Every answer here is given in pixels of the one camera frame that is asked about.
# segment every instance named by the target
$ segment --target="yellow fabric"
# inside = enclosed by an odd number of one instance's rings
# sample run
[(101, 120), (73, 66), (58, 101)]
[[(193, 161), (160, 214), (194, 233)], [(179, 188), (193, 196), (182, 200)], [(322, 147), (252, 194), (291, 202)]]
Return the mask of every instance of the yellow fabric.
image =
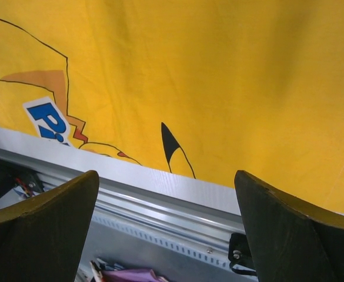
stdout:
[(23, 104), (49, 97), (72, 146), (344, 213), (344, 1), (0, 0), (0, 19), (0, 126), (37, 136)]

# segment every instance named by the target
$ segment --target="yellow cloth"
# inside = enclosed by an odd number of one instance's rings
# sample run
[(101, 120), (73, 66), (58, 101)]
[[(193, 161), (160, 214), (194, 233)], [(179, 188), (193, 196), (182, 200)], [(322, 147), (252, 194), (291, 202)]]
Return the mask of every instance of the yellow cloth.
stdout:
[(344, 213), (344, 1), (0, 0), (0, 126), (41, 98), (57, 142)]

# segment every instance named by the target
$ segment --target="bolt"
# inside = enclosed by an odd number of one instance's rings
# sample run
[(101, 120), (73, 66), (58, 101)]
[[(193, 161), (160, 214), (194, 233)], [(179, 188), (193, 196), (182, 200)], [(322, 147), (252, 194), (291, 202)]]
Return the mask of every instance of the bolt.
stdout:
[(233, 258), (235, 260), (238, 260), (241, 257), (241, 255), (242, 253), (240, 251), (237, 251), (237, 250), (233, 251)]

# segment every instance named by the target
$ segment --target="purple object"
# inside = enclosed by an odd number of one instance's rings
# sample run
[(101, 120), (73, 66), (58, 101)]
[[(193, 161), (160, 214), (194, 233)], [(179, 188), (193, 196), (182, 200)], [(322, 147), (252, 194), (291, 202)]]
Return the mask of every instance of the purple object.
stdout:
[(163, 282), (152, 269), (129, 269), (118, 271), (101, 271), (109, 282)]

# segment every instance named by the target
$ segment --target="pikachu ear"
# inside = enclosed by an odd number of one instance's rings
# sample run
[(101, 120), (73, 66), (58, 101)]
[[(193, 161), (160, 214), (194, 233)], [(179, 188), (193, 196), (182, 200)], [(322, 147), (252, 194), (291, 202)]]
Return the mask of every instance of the pikachu ear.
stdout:
[(185, 151), (163, 122), (161, 123), (161, 137), (170, 172), (196, 178)]
[(124, 152), (109, 144), (89, 142), (80, 146), (79, 149), (140, 165), (137, 160), (129, 157), (128, 155), (124, 154)]

